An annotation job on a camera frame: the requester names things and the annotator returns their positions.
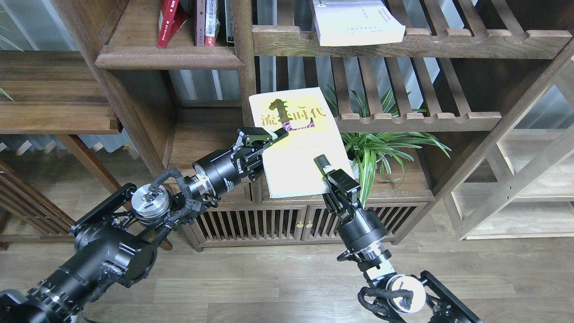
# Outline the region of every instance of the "cabinet door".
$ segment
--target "cabinet door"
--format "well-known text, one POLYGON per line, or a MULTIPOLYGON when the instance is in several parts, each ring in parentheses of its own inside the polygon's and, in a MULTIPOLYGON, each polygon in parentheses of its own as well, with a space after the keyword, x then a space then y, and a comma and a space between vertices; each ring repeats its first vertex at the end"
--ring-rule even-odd
MULTIPOLYGON (((373 209, 389 234, 385 241, 394 241, 394 235, 408 224, 426 205, 421 203, 368 203, 366 209, 373 209)), ((341 242, 337 227, 339 218, 329 213, 324 205, 309 205, 304 220, 302 241, 341 242)))
POLYGON ((214 209, 192 226, 201 247, 288 244, 301 240, 306 206, 214 209))

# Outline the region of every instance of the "book spine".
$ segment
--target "book spine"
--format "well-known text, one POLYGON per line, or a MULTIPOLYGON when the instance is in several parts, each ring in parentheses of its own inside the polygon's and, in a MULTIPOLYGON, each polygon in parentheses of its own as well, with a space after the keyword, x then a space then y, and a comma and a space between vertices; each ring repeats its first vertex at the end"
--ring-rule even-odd
POLYGON ((168 46, 169 38, 171 37, 171 29, 173 25, 173 17, 176 14, 177 4, 179 0, 164 0, 163 7, 160 14, 160 32, 157 37, 157 45, 161 48, 168 46))
POLYGON ((217 0, 206 0, 205 6, 205 46, 215 46, 217 33, 217 0))
POLYGON ((195 17, 195 45, 205 46, 205 0, 190 0, 192 17, 195 17))
POLYGON ((231 0, 225 0, 225 33, 227 34, 227 45, 233 46, 233 16, 231 14, 231 0))

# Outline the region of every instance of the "white book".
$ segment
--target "white book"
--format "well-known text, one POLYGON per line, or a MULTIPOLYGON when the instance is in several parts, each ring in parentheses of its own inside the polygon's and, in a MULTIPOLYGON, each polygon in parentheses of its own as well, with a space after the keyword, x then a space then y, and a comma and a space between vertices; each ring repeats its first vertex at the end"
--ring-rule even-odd
POLYGON ((256 94, 249 97, 255 126, 283 127, 289 135, 263 152, 271 198, 327 192, 313 161, 325 154, 335 168, 352 176, 343 140, 320 88, 256 94))
POLYGON ((381 0, 312 0, 311 7, 321 46, 400 43, 405 35, 381 0))

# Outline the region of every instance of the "red book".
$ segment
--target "red book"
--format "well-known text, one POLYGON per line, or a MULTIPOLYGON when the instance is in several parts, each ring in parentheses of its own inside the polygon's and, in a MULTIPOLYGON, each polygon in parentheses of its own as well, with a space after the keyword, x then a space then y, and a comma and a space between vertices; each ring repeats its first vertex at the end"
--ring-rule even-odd
POLYGON ((217 20, 218 0, 206 0, 205 2, 205 46, 215 46, 215 39, 219 28, 217 20))
POLYGON ((189 19, 179 0, 163 0, 160 11, 160 32, 157 45, 161 48, 168 46, 169 39, 189 19))

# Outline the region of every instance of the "cabinet grille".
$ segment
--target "cabinet grille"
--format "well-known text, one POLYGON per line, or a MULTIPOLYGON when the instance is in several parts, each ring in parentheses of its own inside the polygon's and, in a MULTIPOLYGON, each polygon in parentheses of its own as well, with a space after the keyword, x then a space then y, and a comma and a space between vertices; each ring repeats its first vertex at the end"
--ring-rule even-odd
MULTIPOLYGON (((389 237, 395 234, 405 221, 415 216, 421 209, 421 205, 400 205, 400 206, 373 206, 372 209, 377 217, 389 231, 389 237)), ((339 237, 337 227, 340 224, 339 217, 329 213, 327 209, 316 207, 309 210, 305 224, 312 224, 310 228, 303 231, 302 240, 308 239, 334 239, 339 237)))
POLYGON ((196 221, 206 241, 297 239, 299 209, 210 211, 196 221))

